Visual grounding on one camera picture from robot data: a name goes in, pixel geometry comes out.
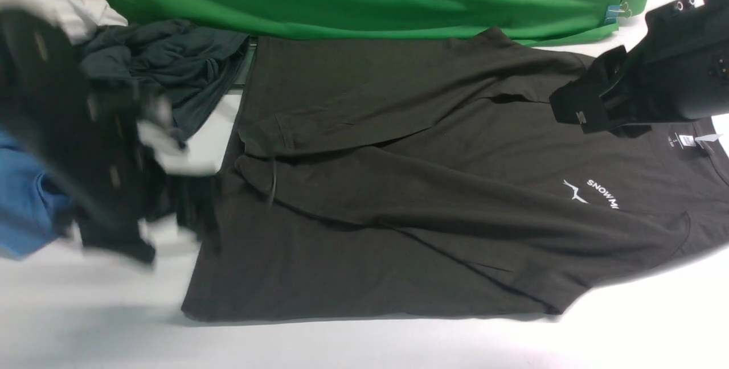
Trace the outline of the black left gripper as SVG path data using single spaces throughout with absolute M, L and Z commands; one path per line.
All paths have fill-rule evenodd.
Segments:
M 171 212 L 219 254 L 217 177 L 168 174 L 156 160 L 187 149 L 167 97 L 89 79 L 65 32 L 24 10 L 2 11 L 2 128 L 71 197 L 84 248 L 152 264 L 139 222 Z

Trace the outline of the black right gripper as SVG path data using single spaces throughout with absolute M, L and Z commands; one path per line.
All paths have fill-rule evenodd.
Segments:
M 631 50 L 606 51 L 550 96 L 557 122 L 597 133 L 727 113 L 727 3 L 677 0 L 650 11 L 646 26 Z

